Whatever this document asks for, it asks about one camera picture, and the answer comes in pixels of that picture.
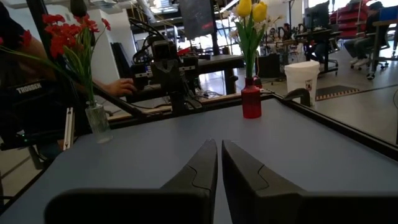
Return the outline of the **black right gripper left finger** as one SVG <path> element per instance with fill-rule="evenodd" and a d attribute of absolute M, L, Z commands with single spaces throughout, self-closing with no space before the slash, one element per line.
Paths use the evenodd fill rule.
<path fill-rule="evenodd" d="M 218 149 L 208 139 L 159 189 L 73 189 L 51 199 L 45 224 L 212 224 Z"/>

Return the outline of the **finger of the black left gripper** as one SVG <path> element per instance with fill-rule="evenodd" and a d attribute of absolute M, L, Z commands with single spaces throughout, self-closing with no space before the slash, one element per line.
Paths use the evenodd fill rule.
<path fill-rule="evenodd" d="M 161 60 L 159 62 L 159 81 L 161 82 L 162 89 L 166 93 L 170 93 L 170 71 L 171 64 L 169 64 L 169 60 Z"/>
<path fill-rule="evenodd" d="M 181 87 L 181 78 L 178 61 L 173 59 L 170 61 L 171 71 L 170 71 L 170 92 L 179 92 Z"/>

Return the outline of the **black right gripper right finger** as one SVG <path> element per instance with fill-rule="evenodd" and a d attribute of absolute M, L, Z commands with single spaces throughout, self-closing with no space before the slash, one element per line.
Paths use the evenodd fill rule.
<path fill-rule="evenodd" d="M 230 140 L 222 168 L 233 224 L 398 224 L 398 193 L 307 191 Z"/>

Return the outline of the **white flower bunch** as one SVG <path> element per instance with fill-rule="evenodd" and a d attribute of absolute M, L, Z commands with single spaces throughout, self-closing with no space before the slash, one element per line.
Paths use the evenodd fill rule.
<path fill-rule="evenodd" d="M 236 12 L 236 6 L 232 7 L 232 9 L 225 10 L 221 13 L 222 19 L 227 19 L 229 23 L 232 23 L 232 28 L 228 33 L 228 37 L 232 39 L 236 39 L 238 36 L 238 28 L 236 27 L 238 19 L 238 14 Z"/>
<path fill-rule="evenodd" d="M 284 19 L 284 16 L 267 16 L 264 20 L 264 33 L 267 33 L 270 28 L 277 28 L 277 23 Z"/>

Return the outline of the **red glass vase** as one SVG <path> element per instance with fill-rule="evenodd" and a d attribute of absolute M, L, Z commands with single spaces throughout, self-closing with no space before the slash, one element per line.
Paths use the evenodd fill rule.
<path fill-rule="evenodd" d="M 241 90 L 241 98 L 244 118 L 254 119 L 262 116 L 261 91 L 254 84 L 253 77 L 245 78 L 245 86 Z"/>

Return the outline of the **red flower bunch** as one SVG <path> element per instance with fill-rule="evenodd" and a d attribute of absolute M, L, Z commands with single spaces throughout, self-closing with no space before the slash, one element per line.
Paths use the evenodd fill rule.
<path fill-rule="evenodd" d="M 111 30 L 110 23 L 102 18 L 104 29 L 101 30 L 87 14 L 76 16 L 75 24 L 66 23 L 59 14 L 44 15 L 42 19 L 46 23 L 45 31 L 51 35 L 52 57 L 62 56 L 66 60 L 67 68 L 77 76 L 86 91 L 88 104 L 95 105 L 91 72 L 91 60 L 99 39 L 95 34 L 103 35 L 105 31 Z"/>
<path fill-rule="evenodd" d="M 22 41 L 19 42 L 21 46 L 24 47 L 29 47 L 32 42 L 32 35 L 30 34 L 29 30 L 24 31 L 24 33 L 21 35 Z M 56 70 L 58 73 L 62 74 L 64 77 L 70 79 L 73 81 L 76 76 L 73 75 L 73 71 L 71 70 L 72 66 L 67 65 L 66 67 L 61 66 L 57 62 L 52 62 L 51 60 L 47 58 L 40 58 L 38 56 L 34 55 L 29 55 L 27 53 L 18 51 L 18 50 L 12 50 L 9 47 L 6 47 L 3 41 L 3 38 L 0 37 L 0 51 L 3 51 L 5 53 L 10 53 L 14 55 L 18 55 L 24 58 L 28 58 L 29 60 L 35 60 L 47 67 L 50 67 L 52 70 Z M 86 93 L 87 97 L 87 102 L 86 104 L 88 106 L 94 106 L 96 104 L 96 101 L 94 99 L 94 94 L 93 94 L 93 85 L 88 85 L 88 87 L 83 87 L 84 93 Z"/>

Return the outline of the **dark artificial tulip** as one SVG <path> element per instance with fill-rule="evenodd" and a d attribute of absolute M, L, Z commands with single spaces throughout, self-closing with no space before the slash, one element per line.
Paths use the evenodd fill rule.
<path fill-rule="evenodd" d="M 81 25 L 81 32 L 78 35 L 78 42 L 82 45 L 79 56 L 83 71 L 81 72 L 82 84 L 88 94 L 88 104 L 93 106 L 95 103 L 93 96 L 93 84 L 91 79 L 91 32 L 86 24 L 85 16 L 87 8 L 83 0 L 71 0 L 70 10 Z"/>

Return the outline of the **yellow artificial tulip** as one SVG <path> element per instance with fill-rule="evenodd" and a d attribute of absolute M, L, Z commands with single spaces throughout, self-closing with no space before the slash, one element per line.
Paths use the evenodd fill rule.
<path fill-rule="evenodd" d="M 252 1 L 239 0 L 236 6 L 236 15 L 239 18 L 236 27 L 238 30 L 238 43 L 246 63 L 246 78 L 252 78 L 255 57 L 254 44 L 257 35 L 252 17 Z"/>
<path fill-rule="evenodd" d="M 252 71 L 257 54 L 257 48 L 260 44 L 260 41 L 266 29 L 266 17 L 267 17 L 267 4 L 260 1 L 252 9 L 252 20 L 254 22 L 254 25 L 252 26 L 252 32 L 250 35 L 251 38 L 250 48 L 249 48 L 250 59 L 246 71 L 247 78 L 252 77 Z"/>

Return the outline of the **person's forearm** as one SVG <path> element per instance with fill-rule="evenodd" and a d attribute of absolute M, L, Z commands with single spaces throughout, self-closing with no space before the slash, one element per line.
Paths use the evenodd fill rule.
<path fill-rule="evenodd" d="M 37 58 L 47 59 L 44 46 L 35 37 L 32 38 L 32 41 L 28 47 L 20 47 L 18 51 L 35 56 Z M 38 79 L 57 81 L 53 70 L 37 60 L 21 56 L 17 56 L 16 59 L 18 59 L 19 65 L 21 66 L 21 69 L 25 71 L 26 79 L 29 81 Z"/>

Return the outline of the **clear glass vase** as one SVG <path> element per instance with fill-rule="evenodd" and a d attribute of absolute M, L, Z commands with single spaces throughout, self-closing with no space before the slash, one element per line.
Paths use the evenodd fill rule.
<path fill-rule="evenodd" d="M 86 104 L 85 113 L 96 142 L 102 144 L 112 140 L 113 135 L 103 105 L 96 101 L 87 101 Z"/>

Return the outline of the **person's hand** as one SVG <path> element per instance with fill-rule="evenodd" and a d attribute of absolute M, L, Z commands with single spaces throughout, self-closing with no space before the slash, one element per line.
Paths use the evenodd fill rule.
<path fill-rule="evenodd" d="M 137 91 L 132 78 L 121 78 L 110 84 L 104 84 L 103 89 L 110 95 L 117 97 L 132 95 Z"/>

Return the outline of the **black leaning panel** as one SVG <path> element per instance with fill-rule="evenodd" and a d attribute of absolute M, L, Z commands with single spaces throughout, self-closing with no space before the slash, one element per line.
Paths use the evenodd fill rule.
<path fill-rule="evenodd" d="M 111 48 L 114 55 L 114 61 L 116 63 L 119 77 L 120 78 L 132 78 L 131 75 L 131 62 L 128 60 L 127 55 L 124 51 L 122 43 L 112 42 Z"/>

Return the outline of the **wooden side board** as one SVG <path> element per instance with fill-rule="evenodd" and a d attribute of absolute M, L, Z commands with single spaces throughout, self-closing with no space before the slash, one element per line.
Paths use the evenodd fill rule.
<path fill-rule="evenodd" d="M 234 93 L 231 95 L 217 96 L 214 98 L 203 98 L 200 100 L 200 102 L 202 103 L 203 106 L 208 106 L 208 105 L 214 105 L 215 103 L 225 102 L 228 100 L 240 99 L 240 97 L 241 97 L 240 93 Z M 160 106 L 155 109 L 144 110 L 143 112 L 153 115 L 153 114 L 159 114 L 162 112 L 171 112 L 171 111 L 172 111 L 171 106 Z M 128 119 L 128 118 L 132 118 L 132 115 L 124 113 L 124 114 L 110 116 L 108 118 L 108 121 L 121 121 L 122 119 Z"/>

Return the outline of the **desk computer monitor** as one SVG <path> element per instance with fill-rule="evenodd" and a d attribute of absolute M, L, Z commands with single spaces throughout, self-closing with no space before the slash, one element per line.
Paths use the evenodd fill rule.
<path fill-rule="evenodd" d="M 212 0 L 179 0 L 179 6 L 188 40 L 214 33 Z"/>

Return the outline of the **silver aluminium extrusion bar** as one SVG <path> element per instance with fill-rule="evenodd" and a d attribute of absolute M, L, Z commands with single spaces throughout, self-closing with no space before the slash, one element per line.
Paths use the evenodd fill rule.
<path fill-rule="evenodd" d="M 71 148 L 74 141 L 75 133 L 75 113 L 73 107 L 67 108 L 66 120 L 65 120 L 65 133 L 63 140 L 63 150 Z"/>

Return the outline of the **black floor box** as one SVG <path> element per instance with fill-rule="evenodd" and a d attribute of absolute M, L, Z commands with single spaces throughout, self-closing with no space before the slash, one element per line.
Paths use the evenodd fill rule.
<path fill-rule="evenodd" d="M 277 78 L 280 76 L 280 59 L 278 54 L 258 57 L 256 73 L 260 78 Z"/>

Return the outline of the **black curved corner pipe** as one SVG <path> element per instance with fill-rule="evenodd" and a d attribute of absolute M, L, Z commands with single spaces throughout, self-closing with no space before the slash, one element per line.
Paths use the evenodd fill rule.
<path fill-rule="evenodd" d="M 296 98 L 300 99 L 300 104 L 305 105 L 307 107 L 311 107 L 311 97 L 310 92 L 304 88 L 298 88 L 288 92 L 284 97 L 284 101 L 292 101 Z"/>

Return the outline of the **person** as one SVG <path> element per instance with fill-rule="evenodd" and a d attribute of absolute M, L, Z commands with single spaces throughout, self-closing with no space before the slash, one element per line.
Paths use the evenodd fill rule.
<path fill-rule="evenodd" d="M 22 57 L 6 50 L 18 50 L 24 29 L 11 18 L 7 8 L 0 2 L 0 90 L 25 82 L 20 68 Z"/>
<path fill-rule="evenodd" d="M 379 20 L 380 10 L 383 8 L 383 4 L 380 1 L 376 1 L 369 5 L 368 18 L 366 20 L 365 34 L 375 33 L 376 28 L 373 26 L 373 22 Z M 366 56 L 366 49 L 374 45 L 374 36 L 370 35 L 367 37 L 358 37 L 355 39 L 348 40 L 344 43 L 344 47 L 350 56 L 353 58 L 350 61 L 352 67 L 360 67 L 366 64 L 369 59 Z"/>
<path fill-rule="evenodd" d="M 291 29 L 290 29 L 290 24 L 284 23 L 282 29 L 283 29 L 282 40 L 283 40 L 283 41 L 290 40 L 290 39 L 292 38 L 292 33 L 291 33 Z"/>

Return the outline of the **white plastic bucket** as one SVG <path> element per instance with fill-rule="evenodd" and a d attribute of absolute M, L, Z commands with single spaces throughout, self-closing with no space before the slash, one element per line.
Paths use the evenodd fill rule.
<path fill-rule="evenodd" d="M 320 64 L 313 60 L 293 63 L 286 65 L 284 71 L 287 79 L 287 91 L 291 92 L 298 88 L 308 90 L 310 94 L 310 106 L 314 106 Z"/>

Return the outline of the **striped-edge floor mat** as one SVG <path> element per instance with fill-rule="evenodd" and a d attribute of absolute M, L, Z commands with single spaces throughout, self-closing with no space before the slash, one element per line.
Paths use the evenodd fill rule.
<path fill-rule="evenodd" d="M 316 90 L 315 101 L 329 100 L 332 98 L 338 98 L 345 95 L 352 95 L 354 93 L 359 93 L 361 90 L 349 86 L 329 86 L 324 88 L 319 88 Z"/>

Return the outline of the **black background desk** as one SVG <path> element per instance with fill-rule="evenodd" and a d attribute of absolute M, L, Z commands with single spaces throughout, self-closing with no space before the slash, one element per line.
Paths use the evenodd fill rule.
<path fill-rule="evenodd" d="M 335 37 L 339 33 L 340 32 L 333 32 L 331 29 L 320 29 L 320 30 L 316 30 L 316 31 L 303 32 L 303 33 L 297 34 L 295 36 L 296 42 L 300 42 L 304 46 L 304 51 L 305 51 L 304 55 L 305 55 L 306 61 L 311 60 L 311 56 L 310 56 L 311 45 L 310 44 L 314 40 L 322 40 L 322 41 L 324 41 L 324 43 L 327 43 L 327 46 L 323 53 L 324 60 L 325 60 L 324 70 L 319 73 L 320 75 L 323 75 L 323 74 L 326 74 L 329 72 L 334 72 L 335 75 L 338 74 L 338 61 L 329 59 L 329 55 L 334 53 L 334 51 L 332 49 L 332 45 L 330 44 L 330 41 L 336 40 Z"/>

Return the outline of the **black background monitor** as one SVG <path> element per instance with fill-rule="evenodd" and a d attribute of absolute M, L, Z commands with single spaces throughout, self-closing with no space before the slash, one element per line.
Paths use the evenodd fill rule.
<path fill-rule="evenodd" d="M 329 1 L 326 1 L 305 9 L 304 24 L 307 29 L 315 29 L 316 27 L 328 27 L 330 22 L 329 3 Z"/>

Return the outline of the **red storage rack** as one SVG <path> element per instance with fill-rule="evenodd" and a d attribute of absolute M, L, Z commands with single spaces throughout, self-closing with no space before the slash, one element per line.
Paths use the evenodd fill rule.
<path fill-rule="evenodd" d="M 339 38 L 354 39 L 364 32 L 369 2 L 370 0 L 350 0 L 344 7 L 331 13 L 330 22 L 339 33 Z"/>

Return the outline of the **wooden-top background table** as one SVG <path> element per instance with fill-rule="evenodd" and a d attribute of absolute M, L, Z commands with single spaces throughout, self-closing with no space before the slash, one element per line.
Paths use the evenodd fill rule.
<path fill-rule="evenodd" d="M 391 24 L 396 24 L 395 34 L 394 34 L 394 47 L 391 57 L 381 57 L 379 55 L 380 51 L 388 49 L 390 47 L 388 43 L 387 32 L 390 30 L 389 26 Z M 377 67 L 380 65 L 381 69 L 388 67 L 388 61 L 398 62 L 398 55 L 395 55 L 396 49 L 398 47 L 398 19 L 388 20 L 388 21 L 377 21 L 373 25 L 376 27 L 376 33 L 374 34 L 374 47 L 373 56 L 371 59 L 371 69 L 369 75 L 371 77 L 375 76 Z"/>

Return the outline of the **black diagonal frame brace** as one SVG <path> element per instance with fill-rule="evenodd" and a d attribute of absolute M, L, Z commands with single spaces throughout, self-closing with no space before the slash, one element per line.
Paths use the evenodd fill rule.
<path fill-rule="evenodd" d="M 145 118 L 147 116 L 146 113 L 143 113 L 141 110 L 132 107 L 131 105 L 121 100 L 120 98 L 110 95 L 95 83 L 93 83 L 93 91 L 95 94 L 99 95 L 100 97 L 104 98 L 105 100 L 109 101 L 115 106 L 121 108 L 122 110 L 124 110 L 133 117 Z"/>

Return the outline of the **black vertical frame post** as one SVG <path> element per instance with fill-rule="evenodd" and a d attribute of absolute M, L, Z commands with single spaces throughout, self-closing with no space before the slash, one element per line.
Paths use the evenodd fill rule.
<path fill-rule="evenodd" d="M 44 0 L 26 0 L 26 2 L 44 46 L 46 56 L 51 62 L 55 62 L 50 53 L 50 35 L 46 33 L 46 25 L 42 20 L 42 16 L 48 14 Z"/>

